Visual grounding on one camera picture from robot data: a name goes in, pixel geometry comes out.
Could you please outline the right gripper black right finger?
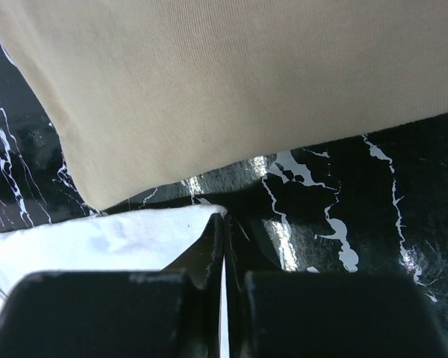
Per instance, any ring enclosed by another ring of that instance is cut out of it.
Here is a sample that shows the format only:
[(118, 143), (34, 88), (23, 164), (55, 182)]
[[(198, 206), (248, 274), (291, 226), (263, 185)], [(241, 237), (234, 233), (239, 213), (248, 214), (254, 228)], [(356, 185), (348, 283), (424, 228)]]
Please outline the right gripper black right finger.
[(231, 357), (448, 357), (408, 275), (285, 271), (234, 216), (224, 231)]

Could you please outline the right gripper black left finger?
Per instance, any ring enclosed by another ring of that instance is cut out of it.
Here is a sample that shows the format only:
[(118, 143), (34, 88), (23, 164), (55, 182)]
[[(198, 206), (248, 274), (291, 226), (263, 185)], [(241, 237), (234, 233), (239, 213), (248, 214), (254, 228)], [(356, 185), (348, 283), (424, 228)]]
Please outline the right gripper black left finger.
[(24, 277), (0, 313), (0, 357), (218, 357), (223, 218), (160, 271)]

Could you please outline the white printed t shirt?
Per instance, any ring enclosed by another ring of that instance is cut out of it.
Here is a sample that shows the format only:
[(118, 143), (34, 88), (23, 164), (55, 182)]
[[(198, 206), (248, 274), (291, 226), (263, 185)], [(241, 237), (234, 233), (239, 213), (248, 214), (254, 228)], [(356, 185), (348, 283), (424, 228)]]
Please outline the white printed t shirt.
[(88, 216), (0, 233), (0, 312), (18, 282), (42, 271), (161, 270), (225, 208), (195, 204)]

